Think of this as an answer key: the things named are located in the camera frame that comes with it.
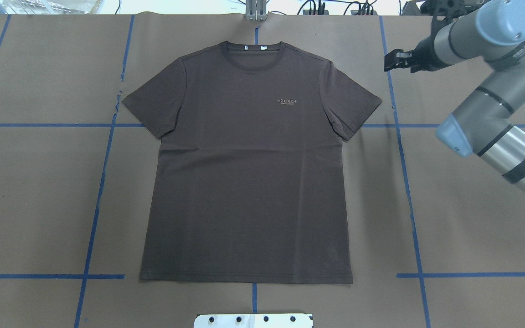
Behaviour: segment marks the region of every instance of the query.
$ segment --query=black cable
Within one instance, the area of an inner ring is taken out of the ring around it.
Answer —
[[[321,0],[319,0],[317,4],[317,14],[318,15],[325,15],[325,2],[321,3]]]
[[[313,8],[315,8],[315,0],[307,0],[302,5],[301,8],[298,10],[297,14],[300,14],[301,10],[303,10],[303,7],[309,2],[309,15],[311,15],[311,3],[313,2]]]
[[[364,3],[364,6],[362,6],[362,11],[361,12],[357,12],[356,15],[366,15],[366,16],[367,15],[373,15],[374,14],[374,7],[372,6],[372,4],[370,4],[366,0],[366,3]]]
[[[362,4],[360,4],[359,1],[352,1],[352,2],[350,2],[350,4],[348,4],[348,6],[345,8],[345,10],[344,10],[344,15],[345,15],[346,12],[348,12],[348,9],[350,8],[350,6],[352,6],[352,4],[358,4],[358,12],[359,12],[360,10],[362,10]]]
[[[329,2],[342,2],[344,4],[349,4],[352,1],[343,1],[343,0],[323,0],[323,1],[329,1]]]
[[[360,16],[360,15],[364,15],[364,13],[366,13],[369,9],[368,9],[368,5],[369,3],[368,2],[364,2],[362,4],[362,8],[360,8],[358,10],[358,12],[356,12],[356,16]]]

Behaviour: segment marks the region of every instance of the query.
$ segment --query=printed logo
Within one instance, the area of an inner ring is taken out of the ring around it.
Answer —
[[[296,99],[279,99],[277,100],[281,105],[294,105],[297,100]]]
[[[512,56],[512,57],[513,58],[518,58],[518,57],[523,56],[523,55],[525,55],[525,46],[522,49],[520,49],[518,52],[516,52],[514,54],[514,56]]]

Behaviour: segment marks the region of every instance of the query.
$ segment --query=sleeve hem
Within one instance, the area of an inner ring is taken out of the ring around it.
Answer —
[[[157,139],[161,139],[165,132],[158,129],[149,118],[137,107],[137,105],[128,96],[123,99],[122,104],[127,106],[129,111],[155,136]]]
[[[368,118],[373,114],[373,112],[382,104],[382,99],[375,96],[374,99],[372,99],[371,102],[369,102],[364,108],[362,108],[361,113],[356,117],[354,121],[348,125],[348,131],[346,131],[345,135],[342,136],[342,139],[345,141],[349,141],[352,139],[354,134],[358,132],[360,127],[366,122]]]
[[[317,93],[319,95],[319,103],[321,103],[321,106],[323,110],[325,111],[325,104],[323,104],[323,99],[321,98],[321,72],[323,72],[323,68],[325,65],[327,65],[329,61],[324,61],[323,64],[321,64],[321,68],[319,69],[319,73],[317,73],[317,87],[319,89],[319,92]]]

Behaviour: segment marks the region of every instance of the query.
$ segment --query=cable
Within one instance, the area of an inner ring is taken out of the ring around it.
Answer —
[[[343,1],[343,0],[323,0],[323,1],[329,1],[329,2],[342,2],[344,4],[349,4],[352,1]]]
[[[364,6],[362,6],[362,13],[360,12],[356,13],[356,15],[373,15],[374,14],[374,6],[372,6],[375,2],[378,0],[374,0],[371,4],[369,4],[366,0],[366,3]]]
[[[240,2],[240,3],[243,4],[243,5],[246,5],[246,2],[243,2],[242,0],[237,0],[237,1]]]
[[[318,15],[325,15],[325,2],[321,3],[321,0],[319,0],[319,2],[318,2],[317,14]]]
[[[312,15],[312,9],[311,9],[311,3],[313,2],[313,10],[315,10],[315,0],[307,0],[302,5],[301,8],[298,10],[297,14],[300,14],[301,10],[303,10],[303,7],[309,2],[309,15]]]
[[[346,12],[348,12],[348,9],[350,8],[350,6],[352,6],[352,4],[358,4],[358,12],[360,12],[360,10],[362,10],[362,4],[360,4],[360,2],[358,1],[352,1],[348,4],[348,6],[345,8],[344,10],[344,15]]]

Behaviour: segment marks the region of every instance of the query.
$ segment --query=shirt shoulder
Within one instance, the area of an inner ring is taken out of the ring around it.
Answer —
[[[329,62],[328,59],[323,58],[322,56],[318,56],[318,55],[312,54],[312,53],[310,53],[310,52],[308,52],[308,51],[305,51],[305,50],[302,50],[302,49],[300,49],[300,48],[297,48],[296,46],[293,46],[293,45],[291,45],[291,44],[285,43],[285,46],[286,46],[288,49],[290,49],[290,50],[296,52],[299,56],[302,56],[302,57],[308,58],[309,60],[312,60],[312,61],[314,61],[314,60],[317,61],[317,64],[318,64],[318,65],[323,65],[323,64],[325,64],[326,62]]]
[[[213,51],[217,51],[219,49],[220,49],[220,44],[215,44],[214,46],[208,46],[207,48],[192,52],[191,54],[183,55],[180,58],[178,58],[178,60],[182,62],[187,62],[188,60],[191,60],[192,58],[195,58],[198,56],[207,56],[208,54],[212,54]]]

